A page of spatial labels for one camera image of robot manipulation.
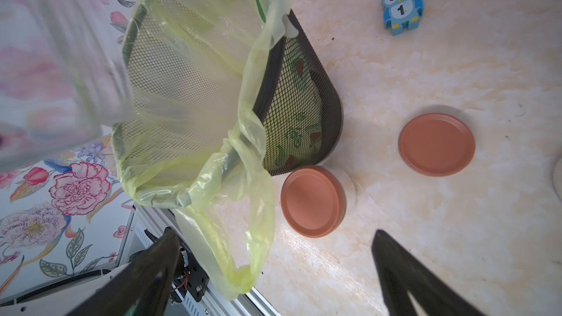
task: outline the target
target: metal frame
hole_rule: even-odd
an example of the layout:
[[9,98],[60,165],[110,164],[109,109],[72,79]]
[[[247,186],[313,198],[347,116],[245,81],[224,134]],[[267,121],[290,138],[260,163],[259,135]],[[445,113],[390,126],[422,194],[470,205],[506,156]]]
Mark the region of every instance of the metal frame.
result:
[[[153,229],[155,235],[160,235],[166,227],[171,227],[179,239],[186,241],[181,234],[175,217],[170,210],[155,209],[154,207],[136,207],[136,214],[140,215],[144,222],[149,223],[148,229]],[[215,289],[212,282],[207,285],[207,292],[201,298],[199,305],[204,311],[217,316],[279,316],[280,314],[261,295],[256,288],[245,295],[240,294],[235,300],[228,301]]]
[[163,315],[178,256],[178,236],[172,231],[165,232],[107,285],[67,315],[123,315],[137,300],[134,315]]

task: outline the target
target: marble floor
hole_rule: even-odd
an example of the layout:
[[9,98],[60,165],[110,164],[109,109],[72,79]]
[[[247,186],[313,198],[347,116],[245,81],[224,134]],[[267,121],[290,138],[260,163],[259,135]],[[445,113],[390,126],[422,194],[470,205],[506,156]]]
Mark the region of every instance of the marble floor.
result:
[[[424,0],[417,30],[383,29],[381,0],[294,0],[337,89],[345,121],[327,164],[348,172],[357,205],[327,237],[277,231],[256,288],[283,315],[386,315],[370,246],[389,232],[489,315],[562,309],[562,0]],[[476,153],[445,178],[397,149],[413,117],[445,112]],[[285,176],[275,179],[277,190]]]

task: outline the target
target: mesh trash can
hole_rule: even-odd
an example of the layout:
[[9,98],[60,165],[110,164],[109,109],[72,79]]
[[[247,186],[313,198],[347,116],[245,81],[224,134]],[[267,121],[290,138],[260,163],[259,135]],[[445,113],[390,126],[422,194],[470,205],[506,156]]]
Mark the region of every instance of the mesh trash can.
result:
[[289,19],[299,35],[287,39],[281,76],[263,123],[268,135],[263,167],[272,176],[318,164],[342,129],[340,98],[292,11]]
[[[112,143],[124,191],[173,209],[223,296],[248,292],[273,241],[271,175],[318,163],[342,124],[291,1],[138,0],[123,55],[135,113]],[[246,198],[249,264],[237,267],[220,209]]]

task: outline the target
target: floral wallpaper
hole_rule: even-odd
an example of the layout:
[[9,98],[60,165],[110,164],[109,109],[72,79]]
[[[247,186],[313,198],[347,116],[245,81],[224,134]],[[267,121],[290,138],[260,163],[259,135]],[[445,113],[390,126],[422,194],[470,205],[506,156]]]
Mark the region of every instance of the floral wallpaper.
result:
[[[120,50],[136,0],[99,1],[115,27],[110,49]],[[110,139],[0,173],[0,301],[117,263],[132,200],[117,179]]]

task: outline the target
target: painted leaf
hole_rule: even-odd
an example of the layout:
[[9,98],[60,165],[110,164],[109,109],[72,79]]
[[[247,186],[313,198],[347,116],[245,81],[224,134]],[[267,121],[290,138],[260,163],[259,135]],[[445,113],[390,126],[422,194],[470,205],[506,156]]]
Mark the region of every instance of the painted leaf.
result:
[[92,244],[88,245],[86,248],[80,250],[78,254],[76,254],[76,256],[74,256],[74,267],[78,266],[82,261],[84,261],[86,253],[88,253],[88,249],[90,249],[91,246]]
[[289,154],[287,154],[285,148],[283,148],[281,145],[277,145],[277,150],[279,152],[277,153],[277,158],[275,159],[275,166],[284,165],[287,161],[287,158],[289,158]]
[[76,255],[80,247],[82,246],[83,242],[84,242],[84,233],[82,233],[82,230],[78,228],[78,232],[66,246],[66,256],[68,256],[69,259],[72,259],[74,255]]
[[117,0],[117,1],[126,8],[132,8],[133,5],[135,5],[134,1],[128,1],[128,0]]
[[10,202],[14,202],[16,200],[20,200],[25,198],[26,196],[30,196],[31,194],[37,192],[39,189],[43,188],[47,182],[39,183],[38,185],[32,186],[27,181],[22,183],[15,191],[10,195]]
[[125,34],[127,31],[127,24],[123,22],[112,22],[111,25],[117,29],[117,31]]
[[21,267],[23,266],[23,263],[24,263],[24,258],[25,258],[25,256],[21,257],[20,264],[18,265],[18,267],[16,267],[16,270],[14,272],[12,272],[10,277],[8,277],[4,281],[4,283],[0,286],[0,295],[2,295],[2,293],[4,293],[6,291],[6,289],[8,289],[8,286],[10,285],[10,283],[12,283],[12,281],[16,278],[16,276],[20,272],[20,269],[21,269]]
[[132,199],[129,199],[129,200],[125,201],[123,204],[121,204],[121,207],[124,207],[125,209],[132,210],[132,209],[133,209],[133,206],[132,206],[132,205],[127,205],[127,203],[128,203],[128,202],[131,202],[131,201],[132,201]]
[[78,234],[78,231],[74,232],[72,230],[72,227],[70,227],[70,224],[68,226],[66,226],[65,237],[74,238],[77,234]]
[[70,224],[70,219],[72,218],[72,216],[65,216],[65,220],[66,220],[66,226],[65,228],[62,228],[61,230],[61,234],[59,234],[58,237],[56,237],[52,242],[50,242],[49,244],[47,244],[45,246],[45,249],[43,249],[42,252],[40,252],[36,257],[32,258],[31,260],[28,260],[25,262],[24,266],[27,266],[29,264],[32,264],[36,261],[38,261],[39,259],[44,258],[45,256],[47,256],[51,251],[53,251],[54,247],[57,246],[57,244],[59,244],[59,241],[61,240],[62,237],[62,233],[64,232],[64,230],[68,227],[68,225]]
[[76,156],[76,153],[73,151],[65,151],[59,154],[58,158],[60,161],[64,161],[66,163],[68,163],[68,160],[74,158]]
[[311,125],[306,126],[305,130],[308,130],[310,132],[321,132],[322,131],[322,125],[319,122],[313,123]]
[[41,272],[47,277],[62,277],[66,275],[66,265],[46,262],[39,260],[39,268]]
[[89,264],[86,265],[86,267],[84,267],[82,269],[82,271],[80,271],[80,273],[85,273],[85,272],[93,270],[95,268],[95,266],[98,264],[98,262],[100,262],[101,259],[102,259],[102,257],[98,257],[94,261],[90,262]]
[[72,167],[65,166],[65,165],[59,165],[59,164],[57,164],[57,163],[55,163],[54,161],[51,161],[51,160],[45,160],[43,162],[45,163],[45,165],[49,166],[53,170],[56,170],[57,172],[60,172],[60,173],[66,173],[66,172],[72,171]]

